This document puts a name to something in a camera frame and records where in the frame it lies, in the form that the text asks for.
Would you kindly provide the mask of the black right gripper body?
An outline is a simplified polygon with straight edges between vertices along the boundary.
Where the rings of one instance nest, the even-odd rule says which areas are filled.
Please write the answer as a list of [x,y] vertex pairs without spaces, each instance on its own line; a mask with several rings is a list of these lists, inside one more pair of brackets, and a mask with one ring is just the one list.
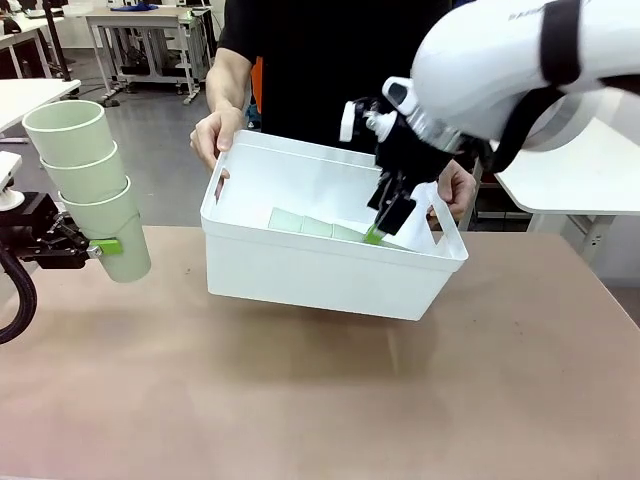
[[410,194],[417,185],[436,181],[452,158],[452,153],[423,142],[398,114],[375,149],[375,164],[382,170],[379,190],[383,191],[390,180],[401,178],[402,188]]

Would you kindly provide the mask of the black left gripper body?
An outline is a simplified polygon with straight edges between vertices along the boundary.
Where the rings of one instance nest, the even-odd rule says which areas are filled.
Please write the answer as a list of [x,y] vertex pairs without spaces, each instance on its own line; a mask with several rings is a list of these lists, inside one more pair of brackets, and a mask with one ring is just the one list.
[[56,250],[52,225],[60,212],[47,193],[26,192],[18,207],[1,213],[1,243],[18,259],[42,269],[82,269],[86,259]]

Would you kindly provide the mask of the person's left hand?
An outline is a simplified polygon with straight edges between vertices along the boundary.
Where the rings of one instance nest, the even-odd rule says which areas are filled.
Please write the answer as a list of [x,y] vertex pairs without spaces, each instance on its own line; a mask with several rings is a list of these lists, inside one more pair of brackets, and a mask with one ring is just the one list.
[[456,221],[463,218],[472,204],[476,186],[474,176],[455,160],[451,160],[439,175],[438,194]]

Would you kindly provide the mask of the person's right hand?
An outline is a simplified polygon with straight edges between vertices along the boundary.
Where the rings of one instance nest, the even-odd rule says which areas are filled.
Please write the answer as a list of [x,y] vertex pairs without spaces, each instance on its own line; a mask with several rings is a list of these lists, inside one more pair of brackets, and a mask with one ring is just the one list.
[[236,107],[223,106],[201,119],[190,133],[190,146],[210,171],[221,153],[227,152],[237,131],[244,127],[244,114]]

